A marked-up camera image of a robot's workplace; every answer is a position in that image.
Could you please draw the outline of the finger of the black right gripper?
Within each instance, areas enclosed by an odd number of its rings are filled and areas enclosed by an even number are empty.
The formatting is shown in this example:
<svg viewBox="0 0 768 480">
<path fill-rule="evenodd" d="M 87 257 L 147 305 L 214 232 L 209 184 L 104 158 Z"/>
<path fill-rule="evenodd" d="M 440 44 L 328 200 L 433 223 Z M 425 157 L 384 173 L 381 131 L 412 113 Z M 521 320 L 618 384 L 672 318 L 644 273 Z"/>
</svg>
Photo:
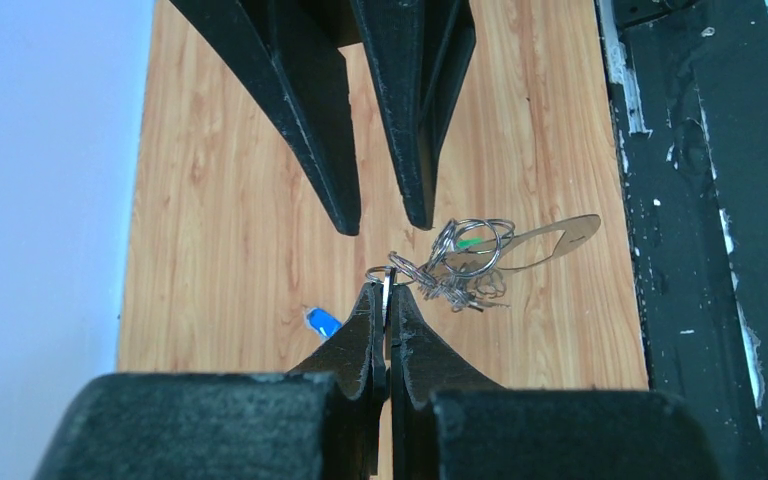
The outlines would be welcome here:
<svg viewBox="0 0 768 480">
<path fill-rule="evenodd" d="M 409 222 L 433 226 L 440 155 L 474 48 L 469 2 L 354 1 Z"/>
<path fill-rule="evenodd" d="M 361 195 L 344 56 L 296 1 L 177 1 L 295 154 L 334 228 Z"/>
</svg>

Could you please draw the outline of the silver keyring bunch with keys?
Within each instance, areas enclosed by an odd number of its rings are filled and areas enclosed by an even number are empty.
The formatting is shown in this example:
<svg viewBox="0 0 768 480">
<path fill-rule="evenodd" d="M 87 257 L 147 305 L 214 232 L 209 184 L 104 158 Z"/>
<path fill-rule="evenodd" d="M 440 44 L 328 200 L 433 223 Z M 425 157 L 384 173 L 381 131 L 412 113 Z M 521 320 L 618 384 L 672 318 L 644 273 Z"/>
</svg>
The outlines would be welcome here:
<svg viewBox="0 0 768 480">
<path fill-rule="evenodd" d="M 419 264 L 391 251 L 388 262 L 365 272 L 377 284 L 392 273 L 396 286 L 414 286 L 425 300 L 443 299 L 454 312 L 484 311 L 502 304 L 508 279 L 559 259 L 600 229 L 597 214 L 573 216 L 528 231 L 502 218 L 450 219 Z"/>
</svg>

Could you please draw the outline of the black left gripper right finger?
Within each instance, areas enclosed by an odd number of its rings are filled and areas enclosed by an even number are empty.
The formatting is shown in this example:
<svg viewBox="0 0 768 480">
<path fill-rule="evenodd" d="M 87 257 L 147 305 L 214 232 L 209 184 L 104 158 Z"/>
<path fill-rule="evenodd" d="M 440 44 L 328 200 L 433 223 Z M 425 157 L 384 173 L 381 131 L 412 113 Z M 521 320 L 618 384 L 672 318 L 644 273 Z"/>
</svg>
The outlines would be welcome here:
<svg viewBox="0 0 768 480">
<path fill-rule="evenodd" d="M 397 479 L 717 479 L 677 398 L 639 390 L 517 390 L 482 374 L 389 297 Z"/>
</svg>

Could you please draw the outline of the silver key with blue tag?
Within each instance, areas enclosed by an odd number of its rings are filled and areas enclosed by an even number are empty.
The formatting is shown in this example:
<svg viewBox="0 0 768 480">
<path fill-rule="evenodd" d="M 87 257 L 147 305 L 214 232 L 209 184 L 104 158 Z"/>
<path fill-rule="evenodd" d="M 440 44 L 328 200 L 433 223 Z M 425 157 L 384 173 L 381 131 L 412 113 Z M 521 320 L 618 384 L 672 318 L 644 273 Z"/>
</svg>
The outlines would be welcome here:
<svg viewBox="0 0 768 480">
<path fill-rule="evenodd" d="M 322 343 L 332 338 L 343 323 L 321 307 L 305 306 L 303 318 L 306 326 L 316 333 Z"/>
</svg>

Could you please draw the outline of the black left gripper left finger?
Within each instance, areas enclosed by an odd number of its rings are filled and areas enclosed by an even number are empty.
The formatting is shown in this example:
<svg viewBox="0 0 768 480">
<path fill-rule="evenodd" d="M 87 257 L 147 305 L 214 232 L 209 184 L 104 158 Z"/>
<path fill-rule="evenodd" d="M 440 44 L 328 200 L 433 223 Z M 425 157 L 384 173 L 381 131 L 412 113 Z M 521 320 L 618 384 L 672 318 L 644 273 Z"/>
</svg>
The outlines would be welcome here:
<svg viewBox="0 0 768 480">
<path fill-rule="evenodd" d="M 386 400 L 382 289 L 278 373 L 118 373 L 67 408 L 39 479 L 367 479 Z"/>
</svg>

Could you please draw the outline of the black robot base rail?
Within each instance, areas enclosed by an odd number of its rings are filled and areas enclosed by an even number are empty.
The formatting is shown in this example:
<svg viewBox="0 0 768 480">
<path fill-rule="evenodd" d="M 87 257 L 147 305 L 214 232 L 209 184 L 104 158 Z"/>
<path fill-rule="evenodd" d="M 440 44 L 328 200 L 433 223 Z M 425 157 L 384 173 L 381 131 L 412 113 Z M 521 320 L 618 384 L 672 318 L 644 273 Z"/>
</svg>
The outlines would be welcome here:
<svg viewBox="0 0 768 480">
<path fill-rule="evenodd" d="M 768 1 L 600 1 L 649 383 L 768 479 Z"/>
</svg>

